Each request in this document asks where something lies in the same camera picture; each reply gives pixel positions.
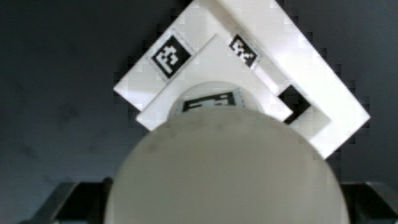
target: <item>gray rounded object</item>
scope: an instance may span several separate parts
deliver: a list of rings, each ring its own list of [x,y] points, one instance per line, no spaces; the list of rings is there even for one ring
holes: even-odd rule
[[[126,158],[105,223],[348,223],[330,168],[290,127],[231,107],[170,119]]]

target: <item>dark gray wall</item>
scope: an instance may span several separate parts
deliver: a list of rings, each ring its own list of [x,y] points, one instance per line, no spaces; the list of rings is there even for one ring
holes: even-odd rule
[[[115,174],[147,131],[112,86],[186,4],[0,1],[0,223],[32,217],[60,182]],[[286,0],[284,8],[369,104],[337,176],[398,189],[398,1]]]

